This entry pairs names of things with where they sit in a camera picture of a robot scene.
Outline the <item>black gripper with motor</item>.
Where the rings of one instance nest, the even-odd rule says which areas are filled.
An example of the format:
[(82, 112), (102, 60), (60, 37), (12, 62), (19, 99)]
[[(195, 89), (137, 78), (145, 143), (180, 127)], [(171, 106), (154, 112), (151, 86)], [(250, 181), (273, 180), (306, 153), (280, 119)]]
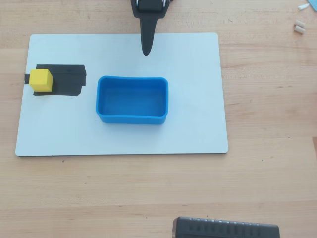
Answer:
[(142, 51), (147, 56), (152, 49), (156, 24), (163, 19), (170, 5), (170, 0), (131, 0), (135, 18), (140, 19)]

